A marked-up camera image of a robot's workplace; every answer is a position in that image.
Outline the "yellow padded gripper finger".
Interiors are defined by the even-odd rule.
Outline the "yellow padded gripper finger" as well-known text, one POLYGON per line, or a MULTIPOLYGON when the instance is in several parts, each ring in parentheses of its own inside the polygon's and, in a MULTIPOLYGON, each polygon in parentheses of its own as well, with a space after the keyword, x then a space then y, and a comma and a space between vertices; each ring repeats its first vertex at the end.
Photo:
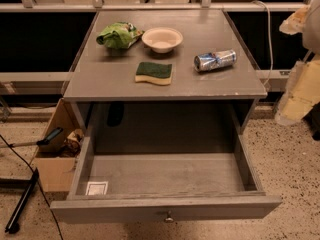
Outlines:
POLYGON ((320 102, 320 61, 297 62, 287 80, 275 114, 283 126, 300 122, 320 102))
POLYGON ((306 21, 306 16, 310 6, 306 5, 292 13, 286 20, 282 22, 279 30, 288 35, 301 33, 306 21))

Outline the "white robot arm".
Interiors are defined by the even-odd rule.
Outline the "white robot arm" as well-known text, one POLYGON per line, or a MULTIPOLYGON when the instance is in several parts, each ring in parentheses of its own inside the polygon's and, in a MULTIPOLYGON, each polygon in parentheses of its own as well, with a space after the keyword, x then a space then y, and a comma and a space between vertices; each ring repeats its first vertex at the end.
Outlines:
POLYGON ((320 102, 320 0, 292 13, 280 25, 285 34, 302 34, 302 45, 315 54, 310 62, 297 61, 292 68, 276 109, 278 124, 298 123, 320 102))

